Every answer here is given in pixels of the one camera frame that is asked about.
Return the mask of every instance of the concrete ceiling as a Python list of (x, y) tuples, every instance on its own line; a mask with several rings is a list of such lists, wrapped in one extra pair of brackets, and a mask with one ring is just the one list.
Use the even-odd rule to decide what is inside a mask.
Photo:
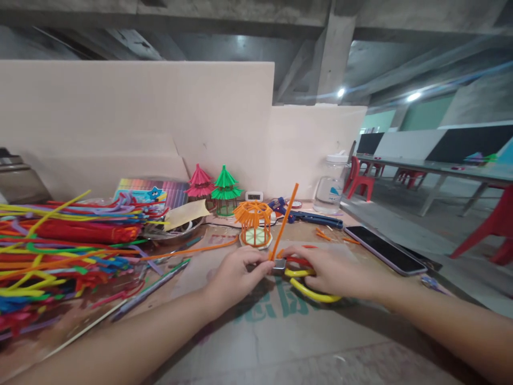
[[(475, 79), (509, 66), (512, 3), (336, 1), (331, 14), (355, 18), (347, 67), (340, 63), (343, 84), (337, 87), (347, 90), (341, 102), (390, 104), (417, 89), (441, 92), (449, 89), (444, 84), (455, 87), (469, 75)], [(0, 58), (273, 61), (278, 101), (303, 104), (314, 83), (314, 45), (327, 29), (330, 4), (0, 0)]]

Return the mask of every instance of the hand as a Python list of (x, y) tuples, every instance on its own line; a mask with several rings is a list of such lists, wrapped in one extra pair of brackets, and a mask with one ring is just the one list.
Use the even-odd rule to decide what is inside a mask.
[(355, 297), (376, 301), (383, 285), (394, 277), (353, 262), (343, 255), (321, 249), (290, 246), (283, 257), (297, 254), (309, 261), (316, 276), (305, 277), (306, 285), (314, 290), (340, 297)]
[[(246, 266), (257, 264), (249, 273)], [(242, 301), (263, 277), (271, 272), (273, 261), (267, 254), (251, 246), (244, 246), (228, 254), (212, 280), (204, 288), (207, 306), (212, 319)]]

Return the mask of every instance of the gray floor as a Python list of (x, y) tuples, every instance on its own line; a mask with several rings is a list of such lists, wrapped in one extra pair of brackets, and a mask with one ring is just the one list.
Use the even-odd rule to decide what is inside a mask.
[[(437, 177), (429, 175), (419, 191), (407, 190), (401, 184), (392, 184), (395, 168), (387, 167), (383, 179), (376, 181), (372, 201), (367, 203), (360, 195), (342, 200), (344, 210), (379, 230), (392, 241), (415, 250), (444, 267), (441, 274), (466, 293), (490, 309), (513, 318), (513, 264), (497, 266), (488, 261), (495, 254), (503, 238), (488, 237), (462, 257), (448, 256), (491, 213), (498, 199), (482, 199), (465, 217), (461, 213), (466, 199), (478, 183), (448, 178), (442, 187), (443, 199), (436, 199), (429, 212), (419, 217), (417, 212)], [(490, 189), (487, 197), (500, 197), (502, 191)]]

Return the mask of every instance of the smartphone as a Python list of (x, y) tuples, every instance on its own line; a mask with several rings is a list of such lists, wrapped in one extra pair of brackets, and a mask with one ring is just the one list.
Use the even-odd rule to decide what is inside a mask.
[(428, 270), (415, 257), (378, 237), (365, 227), (349, 226), (344, 231), (401, 275), (415, 275)]

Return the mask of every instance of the red plastic chair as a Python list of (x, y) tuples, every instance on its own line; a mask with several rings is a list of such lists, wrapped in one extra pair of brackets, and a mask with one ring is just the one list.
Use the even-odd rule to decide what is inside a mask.
[(506, 237), (491, 262), (507, 265), (513, 260), (513, 186), (506, 187), (495, 210), (470, 236), (451, 254), (455, 259), (474, 247), (489, 235)]
[(406, 186), (406, 188), (409, 190), (410, 188), (415, 186), (415, 182), (417, 181), (417, 178), (422, 178), (420, 183), (417, 186), (417, 190), (418, 190), (418, 188), (421, 186), (422, 182), (424, 181), (425, 177), (426, 177), (425, 172), (402, 169), (401, 172), (399, 173), (398, 181), (399, 182), (402, 181), (402, 184), (404, 184), (406, 182), (406, 179), (409, 179), (408, 184)]
[(351, 188), (349, 189), (349, 194), (347, 195), (347, 199), (351, 199), (354, 192), (356, 191), (356, 188), (359, 185), (362, 185), (362, 188), (360, 190), (360, 194), (365, 194), (365, 190), (367, 190), (367, 202), (370, 202), (370, 197), (372, 196), (372, 190), (374, 189), (374, 178), (371, 178), (369, 176), (359, 175), (360, 174), (360, 161), (358, 158), (353, 156), (351, 158), (351, 172), (349, 174), (349, 178), (347, 179), (347, 183), (344, 186), (344, 190), (342, 191), (345, 193), (347, 189), (349, 188), (349, 185), (351, 185)]
[[(362, 161), (360, 163), (360, 166), (363, 166), (363, 165), (366, 165), (367, 168), (365, 169), (365, 171), (363, 172), (363, 176), (366, 176), (368, 173), (369, 173), (369, 166), (370, 166), (370, 162), (368, 161)], [(378, 164), (375, 164), (374, 167), (376, 168), (376, 173), (374, 174), (374, 177), (375, 178), (379, 178), (380, 176), (383, 176), (383, 171), (385, 171), (385, 165), (378, 165)]]

